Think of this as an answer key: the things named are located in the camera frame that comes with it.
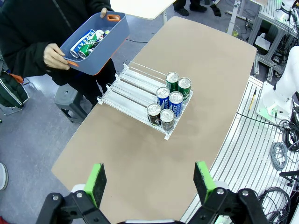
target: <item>green gripper pad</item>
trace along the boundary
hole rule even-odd
[[[100,208],[101,200],[107,183],[104,164],[95,164],[88,177],[84,191],[91,197],[97,208]]]
[[[203,204],[212,191],[216,188],[209,169],[204,161],[195,163],[193,180],[200,198],[200,202]]]

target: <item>can rack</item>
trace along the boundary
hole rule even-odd
[[[148,105],[157,102],[157,89],[166,86],[166,75],[131,61],[125,61],[123,65],[123,71],[116,72],[113,84],[106,86],[107,92],[103,97],[98,97],[99,104],[106,103],[164,133],[164,139],[168,140],[192,98],[193,90],[190,90],[189,98],[183,102],[182,113],[175,118],[173,128],[166,131],[161,126],[152,125],[147,117]]]

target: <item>gray stool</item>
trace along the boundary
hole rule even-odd
[[[66,84],[58,88],[54,97],[54,103],[71,122],[82,123],[87,117],[87,113],[80,106],[81,99],[82,95]],[[74,113],[74,117],[70,116],[69,111]]]

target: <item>slatted metal surface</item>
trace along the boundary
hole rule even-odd
[[[292,188],[287,181],[279,177],[279,173],[273,168],[269,156],[273,142],[282,141],[283,133],[276,125],[272,125],[264,118],[256,114],[258,97],[261,94],[263,83],[250,77],[230,130],[223,142],[210,173],[214,181],[222,181],[228,184],[233,192],[242,188],[251,188],[261,195],[265,189],[277,186],[288,194]],[[250,103],[256,89],[256,98],[249,111]],[[288,152],[293,161],[299,159],[299,153]],[[297,170],[299,162],[288,162],[283,171]],[[278,209],[283,208],[285,201],[281,194],[269,194]],[[198,195],[191,203],[181,221],[187,222],[200,207]],[[276,211],[275,205],[270,199],[266,199],[263,207],[265,214]]]
[[[282,0],[268,0],[267,6],[261,6],[260,13],[274,19],[275,12],[277,9],[280,9],[281,2]]]

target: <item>silver can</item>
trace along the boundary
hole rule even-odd
[[[165,131],[171,130],[174,126],[174,113],[173,113],[173,111],[169,110],[169,109],[162,110],[161,113],[160,113],[160,120],[161,120],[162,128]]]
[[[161,110],[169,108],[169,94],[167,87],[157,89],[157,103],[161,106]]]
[[[179,91],[174,91],[169,95],[169,109],[174,112],[174,116],[179,117],[183,110],[183,95]]]
[[[166,75],[166,87],[170,90],[170,92],[178,91],[178,80],[179,76],[176,72],[169,72]]]
[[[191,91],[191,80],[183,77],[178,80],[178,91],[183,95],[184,100],[187,100]]]
[[[159,104],[150,104],[147,108],[148,112],[148,119],[152,125],[161,125],[161,120],[160,120],[160,112],[161,112],[161,107]]]

